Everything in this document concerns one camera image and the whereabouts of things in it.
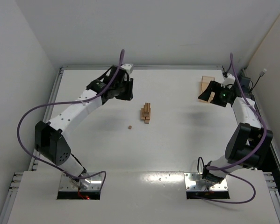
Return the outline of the clear amber plastic box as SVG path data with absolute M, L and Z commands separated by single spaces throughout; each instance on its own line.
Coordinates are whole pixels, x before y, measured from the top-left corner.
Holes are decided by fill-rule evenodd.
M 202 94 L 207 89 L 207 87 L 211 81 L 215 81 L 215 77 L 202 76 L 201 84 L 200 84 L 200 88 L 201 88 L 200 94 Z M 199 101 L 204 102 L 204 103 L 210 103 L 210 101 L 213 100 L 214 96 L 215 96 L 215 93 L 211 92 L 208 101 L 200 100 L 200 99 L 199 99 Z

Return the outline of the grooved wood block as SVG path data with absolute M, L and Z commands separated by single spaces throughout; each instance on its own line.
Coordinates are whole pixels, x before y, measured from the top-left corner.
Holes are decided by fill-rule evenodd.
M 151 104 L 148 103 L 148 102 L 146 102 L 146 103 L 144 104 L 144 113 L 145 113 L 145 114 L 148 114 L 148 113 L 150 113 L 150 110 L 151 110 Z

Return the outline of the small wood cube block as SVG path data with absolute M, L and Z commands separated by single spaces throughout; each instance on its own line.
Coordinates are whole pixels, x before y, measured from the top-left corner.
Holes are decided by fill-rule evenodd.
M 142 112 L 143 117 L 149 117 L 151 115 L 150 112 Z

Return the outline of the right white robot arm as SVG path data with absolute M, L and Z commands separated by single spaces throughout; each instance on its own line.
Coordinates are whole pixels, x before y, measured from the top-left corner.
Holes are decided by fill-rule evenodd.
M 237 122 L 225 154 L 204 165 L 201 178 L 219 184 L 227 174 L 239 169 L 260 168 L 265 161 L 273 133 L 256 111 L 255 100 L 248 94 L 250 80 L 223 73 L 223 82 L 211 80 L 198 99 L 214 105 L 230 105 Z

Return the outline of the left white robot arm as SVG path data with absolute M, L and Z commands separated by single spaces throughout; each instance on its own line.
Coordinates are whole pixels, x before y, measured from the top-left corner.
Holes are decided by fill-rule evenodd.
M 91 112 L 108 100 L 116 98 L 130 101 L 133 98 L 132 71 L 132 64 L 111 66 L 93 80 L 62 113 L 47 122 L 40 121 L 35 126 L 36 151 L 65 171 L 73 185 L 80 189 L 90 186 L 92 175 L 72 154 L 69 136 Z

